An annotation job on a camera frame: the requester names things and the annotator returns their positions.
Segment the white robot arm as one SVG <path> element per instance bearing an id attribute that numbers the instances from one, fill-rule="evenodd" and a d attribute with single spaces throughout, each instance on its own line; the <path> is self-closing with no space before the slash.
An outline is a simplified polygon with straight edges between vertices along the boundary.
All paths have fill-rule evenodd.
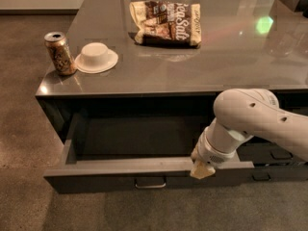
<path id="1" fill-rule="evenodd" d="M 308 160 L 308 116 L 280 109 L 271 91 L 225 90 L 215 99 L 213 110 L 215 118 L 201 133 L 191 154 L 191 177 L 203 179 L 215 174 L 254 137 Z"/>

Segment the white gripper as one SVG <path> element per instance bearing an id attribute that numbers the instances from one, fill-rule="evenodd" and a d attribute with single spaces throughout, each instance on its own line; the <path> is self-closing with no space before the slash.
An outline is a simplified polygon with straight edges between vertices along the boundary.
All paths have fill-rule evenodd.
<path id="1" fill-rule="evenodd" d="M 251 139 L 251 135 L 229 129 L 214 119 L 201 133 L 192 151 L 190 176 L 203 179 L 214 175 L 216 168 L 233 159 L 236 150 Z"/>

